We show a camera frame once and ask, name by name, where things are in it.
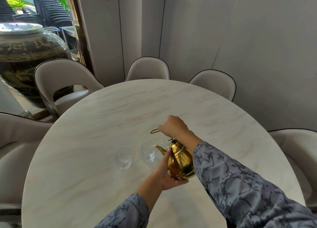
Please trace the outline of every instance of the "white marble tabletop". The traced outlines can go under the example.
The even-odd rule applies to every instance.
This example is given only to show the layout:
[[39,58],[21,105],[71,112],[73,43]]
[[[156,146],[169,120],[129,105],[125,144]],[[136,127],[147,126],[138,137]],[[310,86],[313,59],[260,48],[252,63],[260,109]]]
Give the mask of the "white marble tabletop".
[[[166,138],[150,131],[168,115],[182,118],[201,139],[237,159],[304,204],[287,159],[265,129],[225,98],[172,80],[134,80],[99,90],[64,113],[31,162],[22,201],[23,228],[91,227],[132,194],[156,167],[140,159],[144,142]],[[121,171],[114,154],[132,153]],[[226,227],[199,180],[163,191],[148,227]]]

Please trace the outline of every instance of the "gold handle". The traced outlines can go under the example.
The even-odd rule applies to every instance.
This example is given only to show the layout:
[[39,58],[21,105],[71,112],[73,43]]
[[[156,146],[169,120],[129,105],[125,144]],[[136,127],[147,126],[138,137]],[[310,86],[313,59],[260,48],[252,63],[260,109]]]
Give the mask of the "gold handle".
[[150,134],[154,134],[154,133],[158,133],[158,132],[160,132],[160,130],[159,129],[155,129],[155,130],[151,130]]

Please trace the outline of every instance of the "teapot spout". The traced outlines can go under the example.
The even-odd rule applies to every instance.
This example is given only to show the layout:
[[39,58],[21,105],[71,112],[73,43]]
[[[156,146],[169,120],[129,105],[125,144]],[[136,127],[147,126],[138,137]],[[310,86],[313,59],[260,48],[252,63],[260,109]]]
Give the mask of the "teapot spout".
[[155,147],[162,153],[162,155],[164,156],[166,153],[166,150],[158,145],[155,145]]

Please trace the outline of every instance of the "white upholstered chair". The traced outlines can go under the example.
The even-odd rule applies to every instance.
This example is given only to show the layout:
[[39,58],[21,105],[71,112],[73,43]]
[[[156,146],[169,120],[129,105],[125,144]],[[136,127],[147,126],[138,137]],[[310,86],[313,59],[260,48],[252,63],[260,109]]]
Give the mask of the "white upholstered chair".
[[236,82],[228,74],[218,70],[204,70],[196,74],[189,84],[210,90],[230,101],[236,94]]
[[138,79],[170,79],[170,70],[161,59],[141,57],[133,62],[125,81]]
[[0,222],[18,223],[33,155],[52,122],[0,112]]
[[317,132],[306,129],[269,131],[300,184],[306,206],[317,212]]
[[[85,66],[69,59],[56,59],[38,65],[34,80],[45,105],[56,118],[81,99],[104,88]],[[73,85],[86,86],[87,90],[65,95],[54,102],[54,92]]]

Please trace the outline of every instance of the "patterned shirt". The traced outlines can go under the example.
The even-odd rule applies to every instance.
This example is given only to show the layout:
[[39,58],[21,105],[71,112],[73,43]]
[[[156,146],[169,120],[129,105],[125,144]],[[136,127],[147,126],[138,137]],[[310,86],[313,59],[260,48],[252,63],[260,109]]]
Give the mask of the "patterned shirt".
[[[202,142],[193,158],[195,173],[228,228],[317,227],[317,217],[308,208],[216,147]],[[143,228],[148,220],[145,200],[134,193],[95,228]]]

